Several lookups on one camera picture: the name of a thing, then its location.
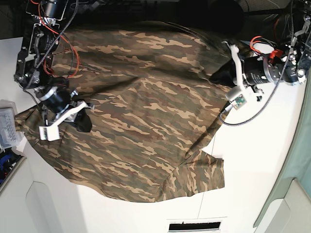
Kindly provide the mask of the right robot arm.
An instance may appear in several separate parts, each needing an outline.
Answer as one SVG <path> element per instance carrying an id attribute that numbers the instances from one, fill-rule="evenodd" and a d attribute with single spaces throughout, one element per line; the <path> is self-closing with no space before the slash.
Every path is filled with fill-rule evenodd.
<path id="1" fill-rule="evenodd" d="M 74 20 L 79 7 L 79 1 L 74 4 L 74 10 L 67 23 L 60 26 L 66 9 L 67 0 L 30 0 L 26 13 L 30 19 L 26 23 L 20 52 L 17 55 L 17 66 L 14 80 L 26 93 L 34 91 L 32 98 L 42 115 L 41 133 L 56 132 L 59 125 L 67 122 L 80 132 L 90 132 L 91 121 L 85 109 L 91 104 L 83 100 L 76 101 L 76 90 L 69 89 L 69 79 L 77 71 L 69 71 L 67 77 L 56 76 L 52 69 L 54 54 L 59 44 L 65 42 L 72 53 L 71 65 L 80 66 L 77 50 L 65 36 L 65 30 Z"/>

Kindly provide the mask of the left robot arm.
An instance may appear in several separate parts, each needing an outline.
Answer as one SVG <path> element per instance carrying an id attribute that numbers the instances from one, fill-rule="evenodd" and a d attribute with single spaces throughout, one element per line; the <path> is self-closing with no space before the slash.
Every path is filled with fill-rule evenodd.
<path id="1" fill-rule="evenodd" d="M 245 86 L 305 81 L 311 67 L 311 2 L 293 0 L 286 10 L 280 33 L 276 31 L 280 20 L 275 21 L 273 41 L 257 35 L 249 42 L 254 56 L 239 55 Z"/>

